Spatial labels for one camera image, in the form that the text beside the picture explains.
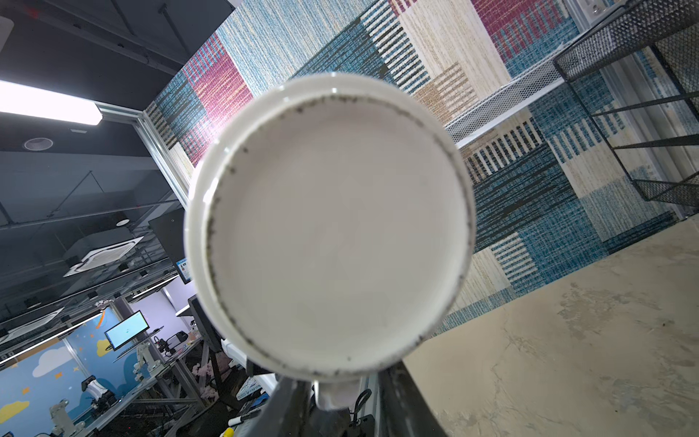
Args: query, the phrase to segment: yellow cloud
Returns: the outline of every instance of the yellow cloud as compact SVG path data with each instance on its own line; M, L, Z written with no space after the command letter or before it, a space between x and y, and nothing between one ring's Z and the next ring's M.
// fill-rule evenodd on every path
M107 346L109 346L109 340L97 341L97 356L98 357L104 357L109 352L112 352L111 349L107 350Z
M14 417L14 416L18 415L19 413L21 413L22 411L24 411L24 409L28 406L29 406L28 401L25 401L25 402L17 401L17 402L9 403L9 404L5 405L3 408L0 408L0 423L7 422L12 417Z

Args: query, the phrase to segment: computer monitor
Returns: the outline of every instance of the computer monitor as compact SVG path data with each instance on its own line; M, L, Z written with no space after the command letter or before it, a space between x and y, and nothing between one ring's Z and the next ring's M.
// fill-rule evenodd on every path
M194 321L196 322L196 328L199 330L201 336L204 337L204 340L206 340L206 342L209 344L209 349L214 352L221 352L223 350L223 347L221 346L222 337L206 316L204 308L199 302L199 298L194 295L188 299L188 302L189 309L192 312L192 317L194 317Z
M148 323L143 318L143 314L138 311L104 334L107 335L109 344L116 350L133 340L138 334L146 332L148 327Z

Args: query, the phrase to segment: cup rim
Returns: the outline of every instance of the cup rim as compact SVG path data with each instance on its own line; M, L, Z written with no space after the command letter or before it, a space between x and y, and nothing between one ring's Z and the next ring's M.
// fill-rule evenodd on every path
M441 317L427 326L427 329L418 338L411 343L405 344L396 354L382 361L377 366L351 372L336 371L327 373L318 370L309 371L306 368L293 368L286 365L281 360L256 347L254 341L246 337L235 326L229 316L222 310L218 302L217 293L213 291L215 286L211 278L208 262L207 241L213 194L217 189L218 181L223 171L228 167L245 139L255 132L259 126L272 120L279 113L297 106L303 101L331 95L334 92L338 92L338 90L344 95L369 96L404 108L411 116L422 121L438 137L452 167L456 171L457 179L461 185L467 210L466 230L468 232L468 241L466 242L466 253L461 265L459 280L451 292L451 298L448 301L448 305L443 309ZM373 78L346 73L325 73L296 78L279 87L268 90L247 104L236 116L229 120L218 138L210 144L207 153L199 162L192 176L191 188L189 190L189 207L185 216L185 249L192 279L196 284L197 297L200 298L211 322L221 334L226 336L227 340L236 344L258 365L292 378L323 382L351 380L400 361L420 343L432 336L449 312L449 309L454 305L456 296L458 296L461 286L466 280L466 272L470 266L474 247L475 200L470 177L463 164L461 153L454 146L453 140L444 130L441 123L425 107L398 88Z

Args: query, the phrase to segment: monitor screen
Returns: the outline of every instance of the monitor screen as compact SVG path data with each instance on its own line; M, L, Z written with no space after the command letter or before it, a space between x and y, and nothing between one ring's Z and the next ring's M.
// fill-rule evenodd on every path
M112 348L117 349L147 329L148 323L143 318L143 314L138 311L104 334L107 335L107 340L109 340Z

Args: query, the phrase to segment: black wire rack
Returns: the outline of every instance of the black wire rack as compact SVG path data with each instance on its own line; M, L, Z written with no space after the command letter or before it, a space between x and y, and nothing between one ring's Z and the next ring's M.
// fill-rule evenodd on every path
M699 172L679 182L634 179L619 158L617 150L699 145L699 131L689 132L685 136L612 147L596 117L647 106L684 102L699 122L698 23L698 0L629 0L554 58L554 66L575 100L612 150L628 179L646 201L699 207ZM677 94L591 113L573 87L573 83L646 47L663 67Z

